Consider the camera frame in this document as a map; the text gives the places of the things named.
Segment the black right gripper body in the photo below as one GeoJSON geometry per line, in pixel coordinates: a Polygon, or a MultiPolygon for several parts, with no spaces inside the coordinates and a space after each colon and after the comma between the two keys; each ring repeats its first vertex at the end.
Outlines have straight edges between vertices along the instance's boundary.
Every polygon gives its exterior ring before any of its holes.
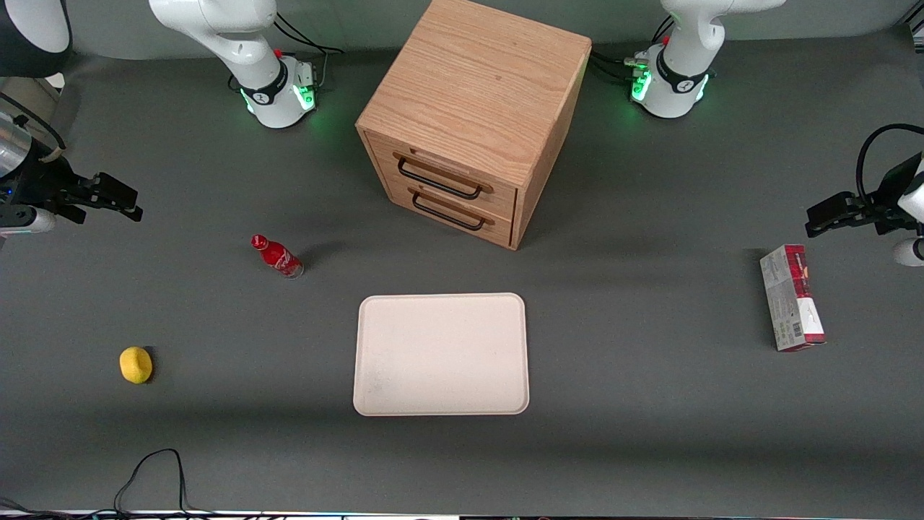
{"type": "Polygon", "coordinates": [[[64,207],[90,206],[87,182],[66,160],[24,162],[2,176],[1,201],[3,205],[32,205],[58,215],[64,207]]]}

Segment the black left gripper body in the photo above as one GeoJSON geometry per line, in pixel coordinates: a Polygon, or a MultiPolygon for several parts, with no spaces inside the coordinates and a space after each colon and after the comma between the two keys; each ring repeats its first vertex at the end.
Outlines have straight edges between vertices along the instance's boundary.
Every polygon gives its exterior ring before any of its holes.
{"type": "Polygon", "coordinates": [[[915,217],[910,211],[899,207],[899,199],[911,188],[922,187],[922,155],[913,157],[888,170],[877,190],[867,191],[863,174],[858,178],[858,197],[862,205],[861,226],[872,225],[879,235],[897,230],[913,230],[922,233],[922,217],[915,217]]]}

